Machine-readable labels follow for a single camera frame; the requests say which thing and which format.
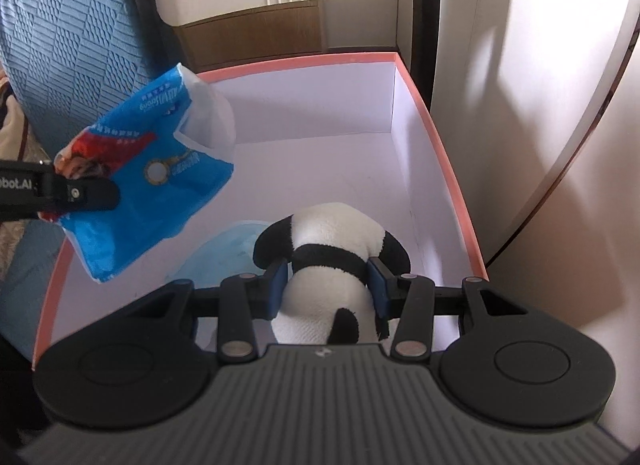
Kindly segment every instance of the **ribbed gray surface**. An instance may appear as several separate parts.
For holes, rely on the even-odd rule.
[[[33,465],[601,465],[628,454],[593,424],[555,434],[485,425],[450,405],[426,369],[377,346],[319,350],[271,347],[224,368],[171,420],[119,434],[57,425],[22,455]]]

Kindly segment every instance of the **white fur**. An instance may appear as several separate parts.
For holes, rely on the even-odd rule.
[[[279,344],[326,344],[338,308],[354,313],[358,342],[378,342],[369,290],[350,273],[328,267],[307,267],[293,275],[271,321],[273,334]]]
[[[318,243],[348,250],[367,261],[380,254],[385,230],[349,205],[323,203],[293,214],[291,239],[294,249]]]

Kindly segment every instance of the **stuffed animal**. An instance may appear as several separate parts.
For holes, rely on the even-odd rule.
[[[393,272],[409,273],[402,245],[370,217],[344,203],[302,209],[260,234],[254,263],[267,268],[278,257],[293,276],[271,322],[280,344],[374,343],[388,337],[366,287],[367,260],[379,257]]]

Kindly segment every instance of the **beige fabric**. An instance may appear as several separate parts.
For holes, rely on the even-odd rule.
[[[0,159],[21,159],[25,162],[48,160],[46,153],[33,135],[18,101],[9,93],[9,81],[0,66],[0,105],[6,103],[6,115],[0,128]],[[20,158],[25,128],[27,136],[22,158]],[[4,281],[26,225],[27,220],[0,223],[0,281]]]

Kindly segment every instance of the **wooden drawer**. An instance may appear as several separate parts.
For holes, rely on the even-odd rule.
[[[174,28],[198,73],[269,58],[322,52],[318,2],[272,5]]]

